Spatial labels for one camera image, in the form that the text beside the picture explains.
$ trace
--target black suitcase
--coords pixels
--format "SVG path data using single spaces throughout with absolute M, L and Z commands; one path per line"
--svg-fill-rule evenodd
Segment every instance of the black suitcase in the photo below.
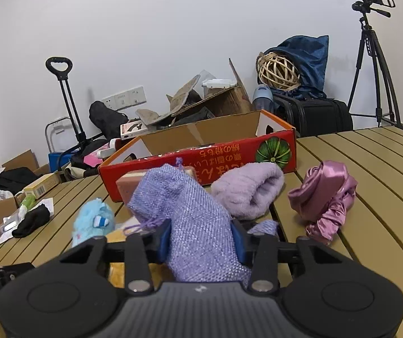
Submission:
M 292 124 L 300 137 L 325 135 L 353 130 L 352 116 L 344 102 L 335 99 L 304 100 L 273 93 L 274 112 Z

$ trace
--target water bottle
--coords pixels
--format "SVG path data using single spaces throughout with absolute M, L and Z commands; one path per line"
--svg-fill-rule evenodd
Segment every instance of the water bottle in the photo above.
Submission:
M 253 93 L 253 110 L 264 109 L 269 113 L 274 112 L 274 97 L 266 84 L 259 84 Z

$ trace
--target small yellow box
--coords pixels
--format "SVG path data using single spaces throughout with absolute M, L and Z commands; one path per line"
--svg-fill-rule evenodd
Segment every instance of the small yellow box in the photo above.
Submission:
M 59 176 L 57 174 L 45 174 L 26 186 L 24 191 L 26 195 L 33 194 L 35 198 L 38 199 L 58 185 L 59 182 Z

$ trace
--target red box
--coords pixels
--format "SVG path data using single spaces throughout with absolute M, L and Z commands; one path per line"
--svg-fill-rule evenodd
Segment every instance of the red box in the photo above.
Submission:
M 265 110 L 217 117 L 136 137 L 98 168 L 114 202 L 121 202 L 115 182 L 131 170 L 166 163 L 193 166 L 202 185 L 232 168 L 272 161 L 283 172 L 296 169 L 295 128 Z

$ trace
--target rattan ball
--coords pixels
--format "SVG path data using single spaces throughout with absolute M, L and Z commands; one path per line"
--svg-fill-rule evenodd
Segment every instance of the rattan ball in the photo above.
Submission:
M 256 59 L 256 71 L 263 84 L 275 89 L 292 90 L 300 85 L 297 67 L 276 52 L 266 55 L 260 52 Z

